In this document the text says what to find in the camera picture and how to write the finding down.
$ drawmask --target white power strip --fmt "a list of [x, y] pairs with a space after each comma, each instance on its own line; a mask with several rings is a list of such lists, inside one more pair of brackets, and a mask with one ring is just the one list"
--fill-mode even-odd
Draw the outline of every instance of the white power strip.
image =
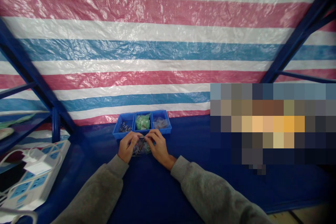
[[[48, 198], [50, 190], [56, 180], [57, 174], [62, 166], [65, 155], [70, 147], [68, 140], [55, 143], [59, 147], [48, 146], [42, 149], [42, 152], [48, 154], [52, 159], [58, 157], [59, 151], [62, 154], [62, 160], [59, 166], [46, 175], [37, 178], [36, 180], [19, 185], [16, 187], [10, 195], [7, 195], [7, 199], [3, 203], [2, 207], [18, 210], [35, 210], [41, 206]], [[25, 180], [33, 178], [35, 175], [30, 172], [25, 172], [19, 183]], [[0, 223], [6, 223], [13, 220], [15, 215], [0, 212]]]

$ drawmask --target blue plastic bin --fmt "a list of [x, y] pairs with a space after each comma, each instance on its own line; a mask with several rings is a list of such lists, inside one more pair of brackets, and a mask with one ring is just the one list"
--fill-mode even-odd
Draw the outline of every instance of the blue plastic bin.
[[122, 139], [124, 138], [128, 132], [119, 132], [121, 124], [123, 122], [126, 122], [127, 126], [132, 126], [132, 131], [134, 131], [134, 121], [135, 121], [135, 113], [126, 113], [126, 114], [120, 114], [118, 117], [118, 121], [115, 124], [114, 130], [113, 130], [113, 136], [115, 139]]
[[156, 121], [156, 119], [158, 117], [161, 117], [163, 119], [166, 119], [168, 121], [168, 126], [167, 128], [161, 128], [159, 129], [159, 131], [161, 132], [161, 134], [170, 134], [170, 132], [172, 131], [172, 125], [170, 124], [169, 118], [168, 118], [168, 114], [167, 114], [167, 110], [156, 110], [156, 111], [152, 111], [151, 112], [151, 124], [152, 124], [152, 128], [154, 127], [154, 122]]
[[140, 111], [140, 112], [136, 112], [135, 113], [134, 122], [133, 122], [134, 132], [140, 132], [141, 134], [145, 135], [145, 134], [147, 134], [150, 131], [150, 129], [152, 128], [152, 119], [151, 119], [151, 116], [149, 116], [149, 120], [151, 121], [150, 124], [149, 124], [149, 126], [150, 126], [149, 129], [143, 129], [143, 130], [136, 129], [137, 125], [136, 125], [135, 121], [137, 120], [137, 116], [142, 116], [142, 115], [145, 116], [147, 114], [151, 114], [151, 112], [150, 111]]

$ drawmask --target gray sleeve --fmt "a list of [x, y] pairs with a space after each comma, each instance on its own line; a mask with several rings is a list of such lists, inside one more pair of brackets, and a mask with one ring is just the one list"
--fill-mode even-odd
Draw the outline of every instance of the gray sleeve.
[[115, 155], [88, 179], [52, 224], [106, 224], [119, 199], [127, 169], [128, 164]]
[[205, 223], [271, 223], [265, 212], [223, 178], [180, 156], [170, 173]]

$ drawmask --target charger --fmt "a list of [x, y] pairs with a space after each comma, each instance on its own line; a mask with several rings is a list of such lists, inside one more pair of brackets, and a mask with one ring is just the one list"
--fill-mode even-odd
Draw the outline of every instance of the charger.
[[52, 159], [49, 155], [44, 154], [37, 148], [31, 150], [22, 160], [26, 162], [24, 169], [34, 175], [38, 175], [52, 169], [55, 167], [56, 163], [55, 159]]

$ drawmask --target green cloth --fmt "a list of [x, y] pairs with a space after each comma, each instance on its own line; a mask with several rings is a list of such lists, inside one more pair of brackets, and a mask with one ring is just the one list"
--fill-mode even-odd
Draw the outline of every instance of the green cloth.
[[26, 115], [23, 116], [17, 120], [13, 120], [13, 121], [7, 121], [7, 122], [0, 122], [0, 130], [2, 130], [3, 128], [8, 128], [9, 126], [11, 126], [12, 124], [15, 123], [22, 123], [24, 121], [28, 121], [30, 118], [32, 118], [35, 114], [31, 114], [31, 115]]

